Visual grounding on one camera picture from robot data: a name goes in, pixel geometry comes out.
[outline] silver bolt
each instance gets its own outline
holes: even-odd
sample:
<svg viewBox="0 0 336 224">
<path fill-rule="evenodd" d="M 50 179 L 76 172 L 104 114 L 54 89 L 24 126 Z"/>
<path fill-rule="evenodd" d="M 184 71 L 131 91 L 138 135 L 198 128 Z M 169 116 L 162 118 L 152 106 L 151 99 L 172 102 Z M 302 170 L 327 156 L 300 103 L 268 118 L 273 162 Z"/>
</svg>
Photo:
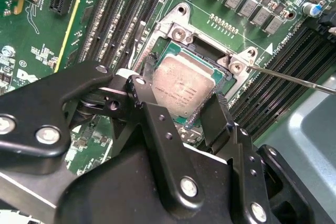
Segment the silver bolt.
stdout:
<svg viewBox="0 0 336 224">
<path fill-rule="evenodd" d="M 4 46 L 1 49 L 1 53 L 5 57 L 14 57 L 15 56 L 15 49 L 13 47 L 11 47 L 11 46 Z"/>
<path fill-rule="evenodd" d="M 96 66 L 96 69 L 101 73 L 107 73 L 107 69 L 104 66 L 101 66 L 101 65 Z"/>
<path fill-rule="evenodd" d="M 244 135 L 247 135 L 247 136 L 248 136 L 248 133 L 247 133 L 246 129 L 240 128 L 240 131 L 241 131 Z"/>
<path fill-rule="evenodd" d="M 195 197 L 197 194 L 196 184 L 189 178 L 181 179 L 181 189 L 186 196 Z"/>
<path fill-rule="evenodd" d="M 273 149 L 273 148 L 268 148 L 268 150 L 269 150 L 269 152 L 271 152 L 271 154 L 272 154 L 273 156 L 276 156 L 276 155 L 277 155 L 277 152 L 275 151 L 275 149 Z"/>
<path fill-rule="evenodd" d="M 139 83 L 139 84 L 141 84 L 141 85 L 145 85 L 145 83 L 146 83 L 144 79 L 139 78 L 139 77 L 136 77 L 135 80 L 137 81 L 137 83 Z"/>
<path fill-rule="evenodd" d="M 258 203 L 253 202 L 251 204 L 251 209 L 257 220 L 260 222 L 265 222 L 267 220 L 266 213 L 264 209 Z"/>
<path fill-rule="evenodd" d="M 194 144 L 194 143 L 196 143 L 196 139 L 187 139 L 187 142 L 188 143 L 191 143 L 191 144 Z"/>
<path fill-rule="evenodd" d="M 117 101 L 112 101 L 110 105 L 110 110 L 117 110 L 119 103 Z"/>
<path fill-rule="evenodd" d="M 37 141 L 42 144 L 55 144 L 60 139 L 58 130 L 52 127 L 40 128 L 35 136 Z"/>
<path fill-rule="evenodd" d="M 5 135 L 15 128 L 13 119 L 6 116 L 0 116 L 0 135 Z"/>
</svg>

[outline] capacitor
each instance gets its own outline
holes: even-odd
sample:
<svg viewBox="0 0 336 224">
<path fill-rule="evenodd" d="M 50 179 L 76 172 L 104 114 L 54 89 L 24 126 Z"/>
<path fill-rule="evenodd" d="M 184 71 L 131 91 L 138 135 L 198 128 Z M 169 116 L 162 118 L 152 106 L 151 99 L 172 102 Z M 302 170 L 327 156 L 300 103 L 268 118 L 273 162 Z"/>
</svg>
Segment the capacitor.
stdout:
<svg viewBox="0 0 336 224">
<path fill-rule="evenodd" d="M 302 12 L 310 17 L 317 17 L 322 12 L 322 7 L 310 2 L 302 5 Z"/>
</svg>

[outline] motherboard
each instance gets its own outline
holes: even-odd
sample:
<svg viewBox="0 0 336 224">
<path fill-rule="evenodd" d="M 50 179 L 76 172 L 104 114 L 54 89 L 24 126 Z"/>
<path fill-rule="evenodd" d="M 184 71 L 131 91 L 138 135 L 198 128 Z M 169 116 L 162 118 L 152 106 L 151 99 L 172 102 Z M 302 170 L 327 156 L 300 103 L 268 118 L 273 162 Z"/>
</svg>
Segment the motherboard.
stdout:
<svg viewBox="0 0 336 224">
<path fill-rule="evenodd" d="M 256 141 L 307 89 L 250 71 L 248 64 L 309 81 L 330 75 L 336 38 L 318 20 L 334 2 L 0 0 L 0 94 L 86 60 L 116 73 L 140 72 L 153 58 L 153 92 L 183 142 L 204 148 L 198 114 L 216 92 Z M 110 158 L 109 118 L 97 115 L 71 137 L 66 162 L 73 173 Z"/>
</svg>

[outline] yellow marking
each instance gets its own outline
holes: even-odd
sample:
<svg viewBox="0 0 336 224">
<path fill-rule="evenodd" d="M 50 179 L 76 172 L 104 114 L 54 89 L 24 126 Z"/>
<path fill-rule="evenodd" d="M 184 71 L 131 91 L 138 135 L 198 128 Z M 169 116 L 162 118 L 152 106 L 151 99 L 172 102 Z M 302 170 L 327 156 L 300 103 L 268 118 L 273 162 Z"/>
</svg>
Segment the yellow marking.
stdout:
<svg viewBox="0 0 336 224">
<path fill-rule="evenodd" d="M 25 0 L 19 0 L 17 2 L 17 6 L 14 7 L 14 14 L 15 15 L 18 15 L 18 14 L 20 14 L 22 12 L 24 1 Z"/>
<path fill-rule="evenodd" d="M 63 40 L 62 48 L 61 48 L 61 51 L 59 52 L 59 55 L 58 55 L 58 60 L 57 60 L 56 68 L 55 68 L 55 73 L 59 69 L 59 65 L 61 63 L 61 60 L 62 60 L 62 57 L 63 57 L 63 54 L 64 54 L 65 46 L 67 45 L 67 42 L 68 42 L 68 38 L 69 38 L 69 35 L 70 35 L 72 25 L 73 25 L 74 20 L 75 20 L 75 16 L 76 16 L 76 12 L 77 12 L 79 3 L 80 3 L 80 0 L 76 0 L 75 6 L 73 8 L 73 12 L 71 14 L 71 18 L 70 18 L 70 21 L 69 21 L 67 31 L 65 32 L 65 37 L 64 37 L 64 40 Z"/>
</svg>

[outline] metal rod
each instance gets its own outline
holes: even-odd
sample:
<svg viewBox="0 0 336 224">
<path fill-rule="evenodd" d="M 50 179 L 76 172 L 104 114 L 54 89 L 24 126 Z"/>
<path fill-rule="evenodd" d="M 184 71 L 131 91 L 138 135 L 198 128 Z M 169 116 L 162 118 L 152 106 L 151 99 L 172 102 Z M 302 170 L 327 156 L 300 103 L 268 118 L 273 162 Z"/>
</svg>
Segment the metal rod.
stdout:
<svg viewBox="0 0 336 224">
<path fill-rule="evenodd" d="M 248 66 L 248 67 L 251 68 L 251 69 L 257 70 L 259 72 L 262 72 L 262 73 L 270 74 L 271 76 L 275 76 L 275 77 L 279 77 L 279 78 L 282 78 L 282 79 L 287 80 L 287 81 L 295 82 L 295 83 L 300 84 L 302 86 L 305 86 L 307 88 L 322 91 L 322 92 L 327 93 L 327 94 L 336 94 L 336 90 L 334 90 L 334 89 L 330 89 L 330 88 L 327 88 L 325 86 L 321 86 L 321 85 L 318 85 L 318 84 L 315 84 L 315 83 L 312 83 L 312 82 L 309 82 L 309 81 L 304 81 L 304 80 L 301 80 L 301 79 L 298 79 L 298 78 L 295 78 L 295 77 L 292 77 L 292 76 L 288 76 L 288 75 L 283 74 L 283 73 L 274 72 L 272 70 L 261 68 L 261 67 L 258 67 L 258 66 Z"/>
</svg>

